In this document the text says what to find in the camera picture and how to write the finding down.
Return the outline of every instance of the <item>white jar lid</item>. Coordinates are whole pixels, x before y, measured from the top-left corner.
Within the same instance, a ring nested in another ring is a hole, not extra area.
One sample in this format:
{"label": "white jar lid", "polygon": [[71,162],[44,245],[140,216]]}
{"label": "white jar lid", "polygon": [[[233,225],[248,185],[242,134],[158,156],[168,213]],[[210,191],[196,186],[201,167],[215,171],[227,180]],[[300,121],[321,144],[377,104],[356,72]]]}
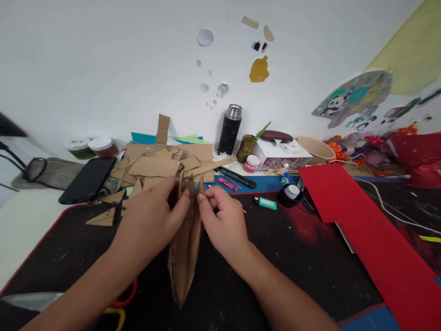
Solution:
{"label": "white jar lid", "polygon": [[88,148],[88,144],[90,143],[90,139],[86,137],[72,137],[64,142],[64,147],[70,151],[82,150]]}
{"label": "white jar lid", "polygon": [[259,166],[260,159],[255,155],[248,155],[247,162],[250,166]]}
{"label": "white jar lid", "polygon": [[300,188],[298,188],[296,185],[289,185],[287,187],[288,191],[294,195],[299,195]]}
{"label": "white jar lid", "polygon": [[100,151],[108,149],[113,145],[113,141],[110,138],[96,138],[91,140],[89,148],[91,150]]}

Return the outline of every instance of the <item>black smartphone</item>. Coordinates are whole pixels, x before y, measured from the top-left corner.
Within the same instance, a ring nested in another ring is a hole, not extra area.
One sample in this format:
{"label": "black smartphone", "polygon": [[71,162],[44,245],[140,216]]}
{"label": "black smartphone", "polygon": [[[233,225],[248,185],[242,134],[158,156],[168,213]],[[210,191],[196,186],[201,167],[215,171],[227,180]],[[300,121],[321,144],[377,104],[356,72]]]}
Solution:
{"label": "black smartphone", "polygon": [[63,205],[73,205],[95,198],[115,161],[115,157],[89,160],[58,199],[58,202]]}

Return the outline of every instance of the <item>red scissors handle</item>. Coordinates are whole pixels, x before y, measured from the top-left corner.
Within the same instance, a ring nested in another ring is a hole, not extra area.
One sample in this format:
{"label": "red scissors handle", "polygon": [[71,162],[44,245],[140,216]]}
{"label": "red scissors handle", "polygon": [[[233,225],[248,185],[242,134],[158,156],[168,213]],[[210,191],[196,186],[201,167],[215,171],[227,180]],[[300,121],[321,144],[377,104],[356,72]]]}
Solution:
{"label": "red scissors handle", "polygon": [[123,307],[127,306],[133,300],[137,291],[138,291],[138,277],[136,277],[133,280],[132,293],[130,294],[130,297],[125,301],[115,300],[112,303],[111,307],[112,308],[123,308]]}

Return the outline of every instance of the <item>thermos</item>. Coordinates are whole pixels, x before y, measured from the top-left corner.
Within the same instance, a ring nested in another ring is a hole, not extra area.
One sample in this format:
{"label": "thermos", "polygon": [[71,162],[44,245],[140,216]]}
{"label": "thermos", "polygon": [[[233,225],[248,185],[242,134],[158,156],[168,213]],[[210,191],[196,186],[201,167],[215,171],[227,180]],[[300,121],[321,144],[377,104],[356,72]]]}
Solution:
{"label": "thermos", "polygon": [[220,134],[219,154],[226,152],[228,155],[232,155],[241,121],[242,107],[235,104],[228,106]]}

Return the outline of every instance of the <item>hand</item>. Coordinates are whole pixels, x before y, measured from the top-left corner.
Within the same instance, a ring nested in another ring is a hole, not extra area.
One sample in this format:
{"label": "hand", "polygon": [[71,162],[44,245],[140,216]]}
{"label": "hand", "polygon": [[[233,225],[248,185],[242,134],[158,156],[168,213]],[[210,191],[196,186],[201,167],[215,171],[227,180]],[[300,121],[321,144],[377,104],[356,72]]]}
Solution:
{"label": "hand", "polygon": [[248,250],[249,240],[242,204],[220,186],[213,186],[197,196],[205,230],[213,246],[235,268],[241,252]]}
{"label": "hand", "polygon": [[188,190],[170,210],[167,199],[176,185],[177,180],[169,176],[129,200],[109,250],[138,273],[170,243],[188,211]]}

